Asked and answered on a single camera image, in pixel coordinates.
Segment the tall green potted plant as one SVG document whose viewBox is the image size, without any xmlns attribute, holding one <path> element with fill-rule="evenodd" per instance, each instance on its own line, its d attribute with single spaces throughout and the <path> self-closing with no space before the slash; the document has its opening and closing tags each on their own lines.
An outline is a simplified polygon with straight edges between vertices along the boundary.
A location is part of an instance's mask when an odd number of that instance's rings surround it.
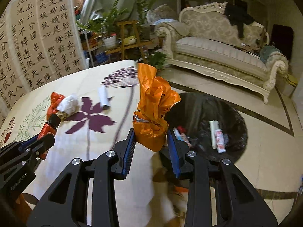
<svg viewBox="0 0 303 227">
<path fill-rule="evenodd" d="M 147 24 L 147 12 L 151 10 L 156 0 L 135 0 L 135 2 L 140 25 Z"/>
</svg>

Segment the black bag lined trash bin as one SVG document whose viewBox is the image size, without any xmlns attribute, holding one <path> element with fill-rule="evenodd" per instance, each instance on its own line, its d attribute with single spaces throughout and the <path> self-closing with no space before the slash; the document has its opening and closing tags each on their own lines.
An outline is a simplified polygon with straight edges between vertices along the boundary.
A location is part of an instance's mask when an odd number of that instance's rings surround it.
<svg viewBox="0 0 303 227">
<path fill-rule="evenodd" d="M 228 158 L 236 163 L 245 152 L 248 131 L 238 111 L 217 97 L 201 93 L 181 93 L 181 101 L 165 115 L 170 128 L 182 127 L 192 150 L 211 161 Z M 212 148 L 210 121 L 218 121 L 226 151 Z"/>
</svg>

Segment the orange plastic bag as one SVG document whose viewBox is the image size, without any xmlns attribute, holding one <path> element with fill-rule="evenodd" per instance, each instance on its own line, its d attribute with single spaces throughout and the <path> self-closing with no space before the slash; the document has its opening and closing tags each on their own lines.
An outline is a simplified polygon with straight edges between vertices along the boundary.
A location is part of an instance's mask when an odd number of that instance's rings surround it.
<svg viewBox="0 0 303 227">
<path fill-rule="evenodd" d="M 140 101 L 133 115 L 136 141 L 153 152 L 161 150 L 169 128 L 165 114 L 181 101 L 168 81 L 157 76 L 157 69 L 151 65 L 138 64 Z"/>
</svg>

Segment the small green floor plant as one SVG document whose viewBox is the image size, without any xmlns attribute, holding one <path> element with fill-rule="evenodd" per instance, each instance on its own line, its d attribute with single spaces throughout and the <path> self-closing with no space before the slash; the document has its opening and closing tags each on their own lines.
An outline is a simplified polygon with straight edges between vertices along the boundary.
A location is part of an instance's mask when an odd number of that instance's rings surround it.
<svg viewBox="0 0 303 227">
<path fill-rule="evenodd" d="M 164 67 L 166 55 L 162 52 L 155 52 L 147 57 L 148 64 L 155 67 L 157 70 L 162 70 Z"/>
</svg>

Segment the red labelled dark bottle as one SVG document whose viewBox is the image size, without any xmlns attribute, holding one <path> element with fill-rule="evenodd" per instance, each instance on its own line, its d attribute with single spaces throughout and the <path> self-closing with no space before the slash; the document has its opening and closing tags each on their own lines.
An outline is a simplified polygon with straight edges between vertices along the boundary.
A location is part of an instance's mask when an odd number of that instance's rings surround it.
<svg viewBox="0 0 303 227">
<path fill-rule="evenodd" d="M 42 127 L 38 139 L 41 139 L 42 137 L 51 134 L 52 136 L 55 136 L 57 133 L 57 128 L 59 127 L 61 122 L 60 117 L 58 117 L 56 114 L 51 114 L 48 121 L 45 122 L 44 126 Z"/>
</svg>

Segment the potted plant white pot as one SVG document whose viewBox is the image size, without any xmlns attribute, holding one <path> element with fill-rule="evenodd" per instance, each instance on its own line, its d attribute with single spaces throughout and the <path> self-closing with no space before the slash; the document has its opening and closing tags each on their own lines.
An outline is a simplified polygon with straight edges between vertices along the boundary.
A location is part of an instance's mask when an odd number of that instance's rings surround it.
<svg viewBox="0 0 303 227">
<path fill-rule="evenodd" d="M 126 20 L 130 13 L 127 8 L 118 8 L 119 2 L 120 0 L 115 0 L 111 8 L 98 19 L 90 19 L 86 23 L 76 22 L 79 28 L 102 36 L 106 50 L 117 47 L 118 22 Z"/>
</svg>

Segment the white paper tube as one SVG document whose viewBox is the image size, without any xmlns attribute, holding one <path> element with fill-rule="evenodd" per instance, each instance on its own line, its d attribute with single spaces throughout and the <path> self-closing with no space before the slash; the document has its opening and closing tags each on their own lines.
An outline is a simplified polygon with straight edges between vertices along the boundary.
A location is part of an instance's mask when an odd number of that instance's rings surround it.
<svg viewBox="0 0 303 227">
<path fill-rule="evenodd" d="M 174 135 L 175 135 L 175 137 L 176 137 L 177 140 L 181 140 L 182 139 L 182 136 L 179 133 L 179 131 L 178 131 L 177 128 L 173 128 L 173 132 L 174 132 Z"/>
</svg>

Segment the wooden plant stand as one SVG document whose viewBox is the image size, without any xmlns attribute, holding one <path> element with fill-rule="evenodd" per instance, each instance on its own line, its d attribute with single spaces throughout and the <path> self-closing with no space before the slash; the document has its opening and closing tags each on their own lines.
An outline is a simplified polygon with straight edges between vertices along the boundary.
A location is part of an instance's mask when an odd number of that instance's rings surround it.
<svg viewBox="0 0 303 227">
<path fill-rule="evenodd" d="M 149 40 L 141 41 L 140 33 L 139 33 L 139 29 L 138 29 L 139 22 L 137 22 L 137 21 L 121 21 L 121 22 L 117 23 L 117 26 L 120 28 L 121 42 L 117 45 L 117 47 L 115 47 L 113 49 L 105 50 L 105 54 L 110 55 L 110 54 L 119 52 L 119 53 L 121 53 L 121 59 L 124 60 L 125 56 L 126 56 L 125 55 L 126 50 L 137 48 L 140 51 L 141 58 L 143 59 L 144 62 L 146 62 L 143 47 L 147 46 L 147 45 L 151 45 L 152 40 L 149 39 Z M 127 26 L 132 27 L 133 32 L 135 33 L 134 36 L 126 37 L 125 29 L 126 29 Z"/>
</svg>

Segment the white snack wrapper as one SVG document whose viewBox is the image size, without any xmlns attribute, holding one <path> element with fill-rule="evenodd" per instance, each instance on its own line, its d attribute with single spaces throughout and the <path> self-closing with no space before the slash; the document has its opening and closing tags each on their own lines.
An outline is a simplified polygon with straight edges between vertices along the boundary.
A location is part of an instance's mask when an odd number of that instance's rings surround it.
<svg viewBox="0 0 303 227">
<path fill-rule="evenodd" d="M 223 133 L 220 129 L 215 130 L 215 142 L 218 153 L 226 152 Z"/>
</svg>

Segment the red plastic bag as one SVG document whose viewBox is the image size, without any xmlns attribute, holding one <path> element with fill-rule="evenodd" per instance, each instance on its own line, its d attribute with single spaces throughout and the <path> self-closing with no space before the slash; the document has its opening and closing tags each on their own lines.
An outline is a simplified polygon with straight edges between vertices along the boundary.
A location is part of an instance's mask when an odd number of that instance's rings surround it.
<svg viewBox="0 0 303 227">
<path fill-rule="evenodd" d="M 49 120 L 52 114 L 56 114 L 58 112 L 57 107 L 61 103 L 61 101 L 65 98 L 64 95 L 58 94 L 56 92 L 51 93 L 50 106 L 47 110 L 46 120 Z"/>
</svg>

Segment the grey striped cushion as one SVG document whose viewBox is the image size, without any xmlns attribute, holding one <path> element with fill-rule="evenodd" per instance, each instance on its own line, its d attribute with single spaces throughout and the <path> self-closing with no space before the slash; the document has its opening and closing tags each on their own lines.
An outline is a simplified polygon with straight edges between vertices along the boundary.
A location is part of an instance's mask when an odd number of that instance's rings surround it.
<svg viewBox="0 0 303 227">
<path fill-rule="evenodd" d="M 179 33 L 181 36 L 189 36 L 190 30 L 186 24 L 181 22 L 166 22 L 167 25 L 171 26 Z"/>
</svg>

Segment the white paper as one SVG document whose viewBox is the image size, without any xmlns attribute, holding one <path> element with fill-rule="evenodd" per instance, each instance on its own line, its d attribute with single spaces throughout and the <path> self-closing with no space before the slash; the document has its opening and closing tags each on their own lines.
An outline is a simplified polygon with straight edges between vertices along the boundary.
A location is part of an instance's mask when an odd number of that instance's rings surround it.
<svg viewBox="0 0 303 227">
<path fill-rule="evenodd" d="M 79 104 L 79 99 L 76 94 L 71 94 L 65 97 L 57 106 L 57 110 L 60 112 L 64 112 L 67 115 L 72 115 L 76 112 L 76 109 Z"/>
</svg>

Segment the ornate white grey sofa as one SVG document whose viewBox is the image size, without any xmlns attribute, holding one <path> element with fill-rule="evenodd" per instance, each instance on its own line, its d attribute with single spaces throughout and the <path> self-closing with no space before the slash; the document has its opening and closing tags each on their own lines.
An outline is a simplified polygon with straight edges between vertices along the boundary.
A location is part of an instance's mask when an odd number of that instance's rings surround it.
<svg viewBox="0 0 303 227">
<path fill-rule="evenodd" d="M 270 45 L 265 27 L 256 21 L 244 25 L 244 38 L 239 38 L 237 27 L 224 15 L 226 5 L 213 2 L 187 7 L 176 21 L 159 20 L 154 32 L 163 39 L 166 64 L 247 88 L 261 94 L 267 103 L 277 75 L 288 73 L 288 60 L 282 53 L 273 53 L 264 64 L 259 53 Z M 181 36 L 166 22 L 186 24 L 189 36 Z"/>
</svg>

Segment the white rolled paper packet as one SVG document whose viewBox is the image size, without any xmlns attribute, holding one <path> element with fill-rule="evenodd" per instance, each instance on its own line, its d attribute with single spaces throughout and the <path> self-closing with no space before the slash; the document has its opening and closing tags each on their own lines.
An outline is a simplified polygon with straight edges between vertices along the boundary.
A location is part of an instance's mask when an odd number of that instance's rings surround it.
<svg viewBox="0 0 303 227">
<path fill-rule="evenodd" d="M 104 85 L 101 85 L 98 89 L 98 95 L 100 99 L 100 106 L 103 109 L 108 109 L 110 107 L 109 97 L 107 93 L 107 89 Z"/>
</svg>

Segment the black garment on sofa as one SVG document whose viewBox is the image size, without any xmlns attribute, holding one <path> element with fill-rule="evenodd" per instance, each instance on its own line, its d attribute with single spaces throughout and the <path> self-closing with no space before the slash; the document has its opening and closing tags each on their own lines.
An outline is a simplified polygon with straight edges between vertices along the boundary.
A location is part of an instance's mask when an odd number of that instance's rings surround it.
<svg viewBox="0 0 303 227">
<path fill-rule="evenodd" d="M 255 20 L 248 14 L 248 4 L 241 0 L 234 0 L 233 3 L 227 3 L 224 15 L 228 18 L 232 26 L 236 26 L 238 37 L 244 38 L 244 25 L 250 25 Z"/>
</svg>

